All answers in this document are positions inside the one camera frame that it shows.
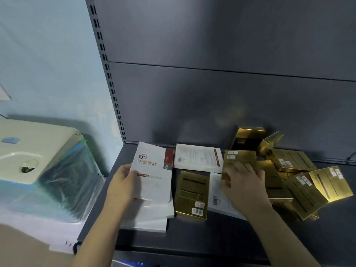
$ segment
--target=barcode sticker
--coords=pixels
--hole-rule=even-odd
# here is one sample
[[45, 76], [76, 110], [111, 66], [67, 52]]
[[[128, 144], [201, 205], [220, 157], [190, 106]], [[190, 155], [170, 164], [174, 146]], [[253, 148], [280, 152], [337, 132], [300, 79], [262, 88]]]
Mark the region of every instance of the barcode sticker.
[[202, 216], [203, 210], [192, 208], [192, 214], [193, 215], [199, 215]]
[[304, 175], [303, 175], [301, 178], [304, 180], [304, 182], [307, 183], [308, 186], [311, 186], [311, 185], [312, 185], [312, 183], [311, 183], [311, 182], [308, 180], [308, 178], [305, 177]]
[[332, 173], [332, 176], [334, 176], [334, 177], [337, 176], [337, 174], [333, 168], [330, 168], [329, 170]]
[[279, 162], [282, 164], [282, 166], [287, 166], [285, 161], [282, 158], [278, 158]]
[[297, 176], [296, 178], [298, 179], [298, 181], [300, 181], [301, 184], [305, 184], [304, 180], [300, 176]]
[[212, 203], [217, 206], [217, 196], [213, 196]]
[[342, 173], [341, 173], [341, 171], [339, 169], [336, 169], [335, 171], [336, 171], [336, 174], [337, 174], [339, 179], [343, 179], [344, 178], [344, 176], [342, 175]]
[[288, 166], [290, 166], [290, 167], [293, 166], [290, 161], [287, 161], [287, 160], [286, 160], [285, 162], [286, 162], [286, 164], [287, 164]]
[[204, 204], [204, 202], [196, 201], [195, 202], [195, 206], [198, 207], [198, 208], [204, 209], [205, 204]]

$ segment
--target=right hand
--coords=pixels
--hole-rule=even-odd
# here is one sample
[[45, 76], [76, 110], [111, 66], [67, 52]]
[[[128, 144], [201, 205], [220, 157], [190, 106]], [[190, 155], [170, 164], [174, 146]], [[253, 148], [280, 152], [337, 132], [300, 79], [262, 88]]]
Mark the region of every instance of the right hand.
[[256, 174], [250, 164], [236, 162], [225, 168], [224, 172], [230, 176], [231, 187], [223, 182], [221, 188], [229, 201], [246, 218], [265, 208], [272, 208], [266, 192], [264, 170], [259, 170]]

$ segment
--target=left hand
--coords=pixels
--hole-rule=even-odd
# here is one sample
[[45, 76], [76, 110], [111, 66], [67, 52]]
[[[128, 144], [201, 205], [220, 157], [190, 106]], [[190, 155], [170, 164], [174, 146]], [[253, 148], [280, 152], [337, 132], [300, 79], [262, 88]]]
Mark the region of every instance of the left hand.
[[104, 206], [111, 210], [126, 209], [134, 199], [135, 176], [138, 171], [131, 171], [131, 164], [122, 165], [118, 168], [111, 180], [106, 194]]

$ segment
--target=hand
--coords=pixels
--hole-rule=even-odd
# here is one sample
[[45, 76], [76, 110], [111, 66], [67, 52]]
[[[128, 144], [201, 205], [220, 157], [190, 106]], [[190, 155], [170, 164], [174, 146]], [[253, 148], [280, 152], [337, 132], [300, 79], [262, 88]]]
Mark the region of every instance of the hand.
[[119, 167], [109, 184], [104, 206], [111, 211], [126, 209], [134, 199], [134, 181], [138, 171], [130, 172], [130, 168], [131, 164]]
[[256, 174], [250, 164], [245, 166], [236, 162], [233, 166], [224, 169], [230, 176], [230, 184], [223, 182], [222, 190], [229, 201], [247, 219], [264, 208], [272, 208], [265, 187], [265, 171], [259, 170]]

